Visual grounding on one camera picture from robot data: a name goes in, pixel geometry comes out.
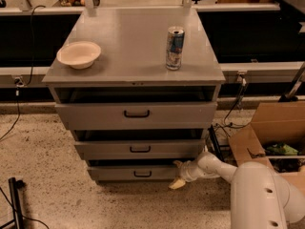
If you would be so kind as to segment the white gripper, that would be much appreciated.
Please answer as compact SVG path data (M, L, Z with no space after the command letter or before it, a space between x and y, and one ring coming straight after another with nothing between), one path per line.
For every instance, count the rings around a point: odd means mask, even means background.
M173 164L179 169L179 175L181 178L176 178L170 185L169 188L172 190L183 187L186 182L192 182L202 177L203 171L198 166L196 161L182 162L175 160Z

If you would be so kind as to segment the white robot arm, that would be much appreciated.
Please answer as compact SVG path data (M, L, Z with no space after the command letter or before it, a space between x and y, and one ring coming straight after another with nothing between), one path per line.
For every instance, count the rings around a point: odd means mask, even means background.
M235 167L209 152L174 164L172 189L199 178L221 177L231 184L231 229L288 229L305 217L303 193L264 164L249 161Z

